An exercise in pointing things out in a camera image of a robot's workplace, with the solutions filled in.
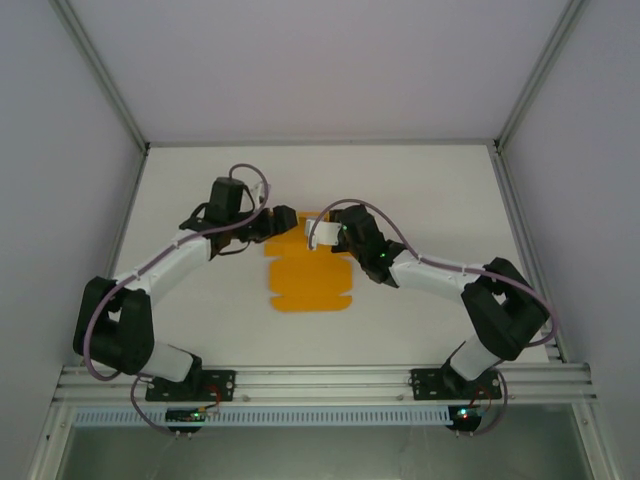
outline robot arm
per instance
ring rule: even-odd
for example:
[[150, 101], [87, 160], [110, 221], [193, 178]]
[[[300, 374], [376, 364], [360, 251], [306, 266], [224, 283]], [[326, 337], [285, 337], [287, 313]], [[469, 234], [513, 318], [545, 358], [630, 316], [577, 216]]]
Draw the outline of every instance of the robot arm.
[[196, 385], [201, 360], [155, 341], [152, 308], [196, 268], [219, 254], [224, 255], [221, 251], [232, 240], [260, 243], [297, 225], [296, 212], [283, 205], [262, 210], [242, 227], [207, 233], [217, 227], [235, 225], [253, 214], [252, 211], [241, 211], [245, 192], [249, 190], [243, 182], [218, 178], [209, 201], [194, 210], [158, 255], [113, 279], [95, 277], [89, 281], [73, 340], [75, 352], [84, 353], [88, 325], [100, 302], [116, 285], [129, 280], [126, 287], [109, 299], [95, 323], [90, 339], [91, 359], [128, 375], [148, 375]]
[[[307, 235], [314, 222], [307, 221]], [[527, 285], [507, 260], [496, 258], [485, 266], [458, 264], [461, 272], [427, 265], [403, 244], [385, 240], [375, 219], [362, 205], [331, 211], [329, 222], [319, 225], [311, 244], [331, 245], [335, 253], [348, 251], [376, 283], [426, 290], [466, 308], [476, 334], [456, 349], [441, 369], [446, 387], [454, 394], [497, 363], [515, 360], [549, 317], [542, 305], [517, 288], [464, 271], [490, 271]], [[456, 265], [447, 260], [431, 260]]]

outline wire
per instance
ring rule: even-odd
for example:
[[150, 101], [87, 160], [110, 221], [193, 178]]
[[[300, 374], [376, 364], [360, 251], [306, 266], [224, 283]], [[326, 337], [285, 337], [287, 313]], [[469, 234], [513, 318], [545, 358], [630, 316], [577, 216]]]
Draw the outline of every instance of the wire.
[[497, 368], [492, 367], [491, 370], [498, 374], [498, 378], [502, 382], [502, 408], [498, 412], [498, 414], [491, 420], [491, 423], [480, 430], [476, 430], [475, 432], [459, 432], [461, 435], [465, 437], [477, 437], [480, 435], [484, 435], [489, 433], [494, 428], [496, 428], [500, 422], [504, 419], [505, 414], [507, 413], [507, 406], [509, 404], [509, 389], [507, 388], [507, 381], [504, 379], [504, 375]]
[[256, 210], [256, 202], [253, 199], [253, 195], [251, 195], [251, 190], [246, 185], [244, 186], [244, 191], [249, 195], [249, 200], [251, 200], [251, 211], [254, 212]]
[[241, 220], [241, 221], [239, 221], [237, 223], [234, 223], [234, 224], [231, 224], [231, 225], [225, 225], [224, 227], [209, 228], [207, 230], [203, 230], [202, 232], [194, 232], [191, 235], [186, 235], [185, 237], [182, 237], [176, 243], [168, 246], [163, 251], [161, 251], [158, 255], [156, 255], [154, 258], [152, 258], [147, 264], [145, 264], [144, 266], [139, 268], [138, 272], [137, 272], [137, 275], [130, 275], [129, 277], [127, 277], [124, 280], [122, 280], [115, 287], [113, 287], [102, 298], [102, 300], [100, 300], [100, 303], [98, 303], [98, 306], [96, 307], [95, 311], [91, 315], [91, 318], [89, 319], [89, 323], [87, 325], [87, 331], [84, 334], [84, 341], [83, 341], [83, 345], [82, 345], [82, 355], [84, 357], [84, 363], [85, 363], [85, 365], [87, 367], [87, 370], [89, 370], [89, 373], [91, 374], [91, 376], [93, 378], [95, 378], [97, 380], [100, 380], [100, 381], [103, 381], [103, 382], [108, 382], [108, 381], [113, 380], [114, 378], [116, 378], [118, 375], [120, 375], [119, 371], [116, 371], [116, 372], [112, 373], [111, 375], [102, 375], [94, 367], [93, 361], [91, 360], [91, 355], [90, 355], [91, 338], [93, 336], [93, 330], [95, 329], [96, 323], [98, 322], [98, 319], [100, 318], [100, 315], [102, 314], [102, 311], [104, 310], [104, 308], [107, 306], [107, 304], [113, 299], [113, 297], [120, 290], [122, 290], [124, 287], [129, 285], [131, 282], [136, 280], [140, 275], [144, 275], [145, 273], [147, 273], [149, 270], [151, 270], [153, 267], [155, 267], [158, 263], [160, 263], [167, 255], [169, 255], [171, 252], [173, 252], [177, 248], [180, 248], [185, 243], [190, 242], [191, 240], [194, 240], [196, 238], [203, 237], [205, 235], [210, 235], [210, 234], [213, 234], [213, 233], [227, 232], [229, 230], [234, 230], [236, 228], [243, 227], [243, 226], [247, 225], [248, 223], [252, 222], [253, 220], [255, 220], [258, 217], [258, 215], [260, 215], [262, 210], [264, 210], [265, 206], [267, 205], [267, 201], [269, 200], [269, 183], [267, 182], [267, 177], [264, 176], [264, 174], [262, 173], [262, 171], [260, 171], [260, 169], [258, 169], [257, 167], [254, 167], [253, 165], [250, 165], [248, 163], [238, 163], [238, 164], [232, 166], [229, 169], [229, 177], [233, 178], [233, 172], [235, 172], [239, 168], [248, 168], [249, 170], [253, 170], [254, 172], [256, 172], [258, 174], [258, 176], [260, 177], [260, 180], [262, 181], [262, 184], [264, 185], [264, 199], [260, 203], [258, 209], [256, 211], [254, 211], [251, 215], [249, 215], [247, 218], [245, 218], [244, 220]]
[[216, 414], [220, 413], [220, 401], [222, 399], [222, 396], [220, 395], [220, 390], [218, 390], [218, 387], [216, 387], [215, 385], [207, 385], [205, 388], [207, 388], [207, 390], [210, 390], [216, 394], [216, 403], [207, 405], [206, 407], [204, 407], [204, 409], [209, 410], [210, 408], [217, 407]]
[[316, 221], [313, 223], [313, 225], [311, 226], [311, 230], [309, 231], [309, 240], [308, 240], [309, 249], [313, 249], [313, 247], [311, 245], [311, 242], [312, 242], [312, 239], [313, 239], [313, 235], [314, 235], [314, 233], [316, 231], [316, 227], [318, 226], [318, 223], [320, 223], [322, 218], [324, 218], [324, 216], [327, 213], [329, 213], [329, 211], [332, 208], [334, 208], [334, 207], [336, 207], [338, 205], [341, 205], [343, 203], [355, 203], [355, 204], [364, 205], [365, 207], [370, 208], [371, 210], [376, 212], [378, 215], [380, 215], [389, 224], [389, 226], [393, 229], [393, 231], [396, 233], [396, 235], [398, 235], [398, 237], [400, 238], [400, 240], [402, 241], [404, 246], [407, 248], [407, 250], [411, 253], [411, 255], [413, 255], [421, 263], [424, 263], [424, 264], [429, 265], [431, 267], [439, 268], [441, 270], [447, 270], [447, 271], [450, 271], [450, 272], [470, 273], [470, 274], [473, 274], [473, 275], [481, 275], [481, 276], [484, 276], [484, 277], [488, 277], [488, 278], [491, 278], [493, 280], [497, 280], [499, 282], [511, 285], [512, 287], [515, 287], [518, 290], [521, 290], [521, 291], [525, 292], [526, 294], [530, 295], [531, 297], [533, 297], [549, 313], [549, 322], [551, 323], [551, 331], [547, 335], [545, 335], [543, 338], [541, 338], [540, 340], [536, 340], [534, 342], [530, 342], [529, 344], [527, 344], [527, 347], [536, 347], [538, 345], [543, 345], [543, 344], [547, 343], [548, 341], [550, 341], [551, 339], [553, 339], [556, 336], [556, 334], [558, 333], [558, 316], [557, 316], [554, 308], [551, 306], [551, 304], [542, 295], [540, 295], [534, 289], [532, 289], [531, 287], [529, 287], [527, 285], [524, 285], [524, 284], [522, 284], [522, 283], [520, 283], [520, 282], [518, 282], [516, 280], [513, 280], [512, 278], [506, 277], [504, 275], [500, 275], [499, 273], [488, 272], [488, 271], [480, 269], [480, 268], [465, 268], [463, 266], [442, 263], [440, 261], [437, 261], [437, 260], [434, 260], [434, 259], [430, 259], [430, 258], [427, 258], [427, 257], [424, 257], [424, 256], [420, 255], [418, 253], [418, 251], [411, 246], [411, 244], [407, 240], [407, 237], [405, 237], [403, 235], [402, 231], [400, 231], [400, 228], [393, 222], [393, 220], [391, 220], [391, 218], [389, 218], [389, 216], [387, 216], [386, 213], [384, 213], [382, 210], [380, 210], [375, 205], [372, 205], [369, 202], [365, 202], [364, 200], [358, 200], [358, 199], [355, 199], [355, 198], [345, 198], [345, 199], [333, 202], [331, 205], [329, 205], [324, 210], [322, 210], [322, 212], [320, 212], [318, 214], [318, 216], [316, 218]]
[[129, 399], [131, 400], [131, 405], [133, 405], [133, 409], [136, 411], [136, 413], [138, 415], [140, 415], [140, 418], [142, 418], [142, 420], [144, 420], [144, 423], [146, 423], [147, 425], [149, 425], [151, 428], [153, 428], [156, 432], [161, 433], [163, 435], [167, 435], [169, 437], [181, 437], [181, 436], [187, 436], [184, 433], [180, 433], [180, 432], [176, 432], [173, 433], [171, 430], [169, 430], [166, 427], [163, 427], [161, 425], [158, 425], [157, 423], [155, 423], [153, 420], [151, 420], [146, 413], [144, 413], [142, 411], [142, 409], [140, 408], [140, 406], [138, 405], [138, 401], [136, 400], [136, 387], [138, 386], [138, 383], [141, 380], [141, 376], [137, 376], [136, 379], [133, 381], [133, 383], [131, 384], [131, 391], [129, 392]]
[[[136, 413], [138, 415], [140, 415], [140, 418], [142, 418], [144, 423], [149, 425], [151, 428], [153, 428], [158, 433], [161, 433], [163, 435], [167, 435], [169, 437], [188, 437], [188, 438], [191, 438], [191, 435], [189, 433], [187, 433], [187, 432], [179, 432], [178, 431], [178, 432], [174, 433], [171, 430], [169, 430], [167, 427], [163, 427], [162, 425], [158, 425], [153, 420], [151, 420], [146, 413], [144, 413], [142, 411], [142, 409], [140, 408], [140, 405], [138, 405], [138, 401], [136, 400], [136, 387], [138, 386], [138, 384], [140, 383], [140, 381], [143, 378], [151, 378], [151, 377], [149, 377], [147, 375], [138, 375], [135, 378], [135, 380], [133, 381], [133, 383], [131, 384], [131, 391], [129, 393], [129, 399], [131, 400], [131, 405], [133, 405], [133, 409], [136, 411]], [[216, 394], [216, 403], [212, 403], [211, 405], [207, 405], [206, 407], [202, 407], [202, 408], [204, 410], [208, 410], [209, 408], [217, 407], [217, 413], [220, 413], [220, 402], [221, 402], [220, 390], [218, 390], [218, 387], [216, 387], [215, 385], [207, 385], [206, 388], [208, 390], [211, 390], [212, 392], [214, 392]]]
[[476, 400], [479, 400], [478, 395], [480, 394], [480, 392], [484, 392], [484, 394], [486, 395], [486, 397], [489, 399], [489, 405], [485, 408], [485, 412], [488, 412], [489, 409], [491, 408], [491, 394], [489, 393], [489, 390], [487, 390], [483, 385], [478, 385], [476, 388], [475, 393], [473, 394], [473, 400], [471, 400], [471, 403], [469, 404], [469, 406], [467, 408], [474, 408], [473, 404], [476, 402]]

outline white backdrop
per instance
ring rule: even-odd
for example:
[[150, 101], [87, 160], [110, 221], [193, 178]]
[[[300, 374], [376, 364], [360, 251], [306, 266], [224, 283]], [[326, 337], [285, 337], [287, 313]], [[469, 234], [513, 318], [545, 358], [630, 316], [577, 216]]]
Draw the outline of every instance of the white backdrop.
[[[118, 271], [167, 243], [208, 199], [213, 180], [237, 162], [264, 171], [272, 206], [313, 211], [355, 196], [385, 210], [423, 252], [468, 263], [517, 259], [484, 146], [154, 148]], [[240, 175], [249, 184], [256, 178]], [[346, 310], [280, 313], [269, 303], [273, 259], [262, 252], [252, 246], [187, 277], [155, 308], [156, 338], [206, 364], [391, 365], [441, 363], [473, 334], [461, 305], [377, 285], [357, 265]], [[520, 360], [547, 361], [544, 347], [526, 350]]]
[[495, 138], [565, 0], [71, 0], [152, 142]]

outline purple cable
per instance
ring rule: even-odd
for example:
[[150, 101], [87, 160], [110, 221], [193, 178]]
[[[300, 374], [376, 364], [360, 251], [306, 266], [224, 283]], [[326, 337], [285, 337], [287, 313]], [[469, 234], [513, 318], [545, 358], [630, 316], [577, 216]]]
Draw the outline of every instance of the purple cable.
[[524, 285], [524, 284], [522, 284], [520, 282], [517, 282], [517, 281], [515, 281], [515, 280], [513, 280], [513, 279], [511, 279], [509, 277], [505, 277], [504, 275], [500, 275], [499, 273], [487, 272], [486, 270], [482, 270], [482, 269], [479, 269], [479, 268], [465, 268], [463, 270], [462, 267], [458, 267], [457, 265], [448, 265], [446, 263], [440, 263], [440, 262], [436, 262], [434, 260], [430, 260], [428, 258], [421, 257], [420, 254], [418, 253], [418, 251], [411, 246], [411, 244], [409, 243], [407, 238], [403, 235], [403, 233], [400, 231], [400, 228], [398, 228], [398, 226], [393, 222], [393, 220], [391, 220], [387, 216], [387, 214], [384, 213], [382, 210], [380, 210], [378, 207], [376, 207], [375, 205], [370, 204], [369, 202], [365, 202], [364, 200], [358, 200], [358, 199], [355, 199], [355, 198], [345, 198], [343, 200], [338, 200], [336, 202], [333, 202], [331, 205], [329, 205], [324, 210], [322, 210], [322, 212], [320, 212], [320, 214], [316, 218], [316, 221], [311, 226], [311, 230], [309, 231], [309, 243], [308, 243], [309, 249], [312, 249], [311, 240], [313, 238], [313, 234], [315, 233], [316, 227], [317, 227], [318, 223], [320, 222], [320, 220], [322, 218], [324, 218], [324, 216], [327, 213], [329, 213], [329, 211], [332, 208], [334, 208], [334, 207], [336, 207], [338, 205], [341, 205], [343, 203], [356, 203], [356, 204], [364, 205], [365, 207], [370, 208], [371, 210], [376, 212], [378, 215], [380, 215], [389, 224], [389, 226], [393, 229], [393, 231], [396, 232], [396, 235], [398, 235], [398, 237], [400, 238], [400, 240], [402, 241], [404, 246], [407, 247], [407, 250], [409, 250], [411, 255], [413, 255], [416, 259], [418, 259], [421, 263], [424, 263], [424, 264], [429, 265], [431, 267], [440, 268], [442, 270], [447, 270], [447, 271], [450, 271], [450, 272], [460, 272], [460, 273], [466, 272], [466, 273], [471, 273], [471, 274], [474, 274], [474, 275], [482, 275], [484, 277], [488, 277], [488, 278], [491, 278], [493, 280], [497, 280], [499, 282], [503, 282], [503, 283], [506, 283], [508, 285], [511, 285], [512, 287], [515, 287], [515, 288], [517, 288], [519, 290], [522, 290], [526, 294], [528, 294], [531, 297], [533, 297], [537, 302], [539, 302], [547, 310], [547, 312], [549, 312], [549, 321], [551, 322], [551, 331], [547, 335], [545, 335], [543, 338], [541, 338], [540, 340], [536, 340], [535, 342], [531, 342], [531, 343], [527, 344], [527, 348], [529, 348], [529, 347], [537, 347], [538, 345], [543, 345], [543, 344], [547, 343], [549, 340], [551, 340], [552, 338], [554, 338], [556, 336], [556, 334], [558, 333], [558, 317], [557, 317], [557, 315], [555, 313], [554, 308], [551, 306], [551, 304], [549, 302], [547, 302], [547, 300], [544, 297], [542, 297], [542, 295], [540, 295], [534, 289], [532, 289], [531, 287], [528, 287], [527, 285]]
[[[208, 230], [203, 230], [202, 232], [195, 232], [191, 235], [187, 235], [186, 237], [181, 238], [180, 240], [178, 240], [177, 244], [168, 246], [162, 252], [156, 255], [153, 259], [151, 259], [146, 265], [141, 267], [138, 270], [138, 276], [144, 275], [145, 273], [147, 273], [149, 270], [155, 267], [158, 263], [160, 263], [167, 255], [169, 255], [176, 248], [179, 248], [185, 243], [195, 238], [203, 237], [205, 235], [210, 235], [212, 233], [228, 232], [229, 230], [234, 230], [236, 228], [243, 227], [249, 222], [252, 222], [258, 215], [260, 215], [260, 212], [264, 210], [264, 207], [266, 206], [267, 201], [269, 200], [269, 183], [267, 182], [267, 177], [265, 177], [264, 174], [258, 168], [254, 167], [253, 165], [249, 165], [248, 163], [238, 163], [232, 166], [231, 169], [229, 170], [229, 177], [232, 177], [233, 172], [238, 168], [248, 168], [250, 170], [253, 170], [258, 174], [258, 176], [260, 177], [260, 180], [262, 181], [262, 184], [264, 185], [264, 199], [262, 200], [262, 203], [257, 208], [257, 210], [253, 212], [249, 217], [245, 218], [240, 222], [234, 223], [232, 225], [225, 225], [224, 227], [210, 228]], [[136, 280], [136, 278], [137, 277], [135, 275], [131, 275], [125, 278], [124, 280], [122, 280], [115, 287], [113, 287], [109, 291], [109, 293], [107, 293], [104, 296], [104, 298], [100, 300], [100, 303], [98, 303], [98, 306], [93, 312], [93, 315], [91, 315], [91, 319], [89, 320], [89, 324], [87, 325], [87, 331], [84, 334], [84, 341], [82, 344], [82, 354], [84, 357], [84, 363], [87, 366], [87, 370], [89, 370], [89, 373], [91, 374], [91, 376], [97, 380], [108, 382], [116, 378], [118, 375], [120, 375], [120, 372], [116, 371], [111, 375], [105, 376], [105, 375], [102, 375], [100, 372], [98, 372], [96, 368], [93, 366], [93, 362], [91, 361], [91, 356], [90, 356], [91, 337], [93, 336], [93, 330], [95, 329], [96, 323], [98, 322], [98, 318], [100, 318], [100, 314], [102, 313], [106, 305], [109, 303], [109, 301], [111, 301], [111, 299], [114, 297], [116, 293], [118, 293], [128, 284]]]
[[154, 423], [140, 408], [140, 406], [138, 405], [138, 402], [136, 400], [136, 387], [138, 386], [138, 383], [140, 382], [142, 377], [137, 376], [136, 379], [133, 381], [133, 383], [131, 384], [131, 392], [129, 394], [129, 399], [131, 400], [131, 405], [133, 405], [133, 409], [138, 413], [138, 415], [140, 415], [140, 418], [142, 418], [142, 420], [144, 420], [144, 423], [146, 423], [147, 425], [149, 425], [151, 428], [153, 428], [156, 432], [161, 433], [163, 435], [168, 435], [169, 437], [180, 437], [183, 436], [183, 434], [176, 432], [173, 433], [171, 430], [169, 430], [168, 428], [165, 427], [161, 427], [160, 425], [158, 425], [157, 423]]

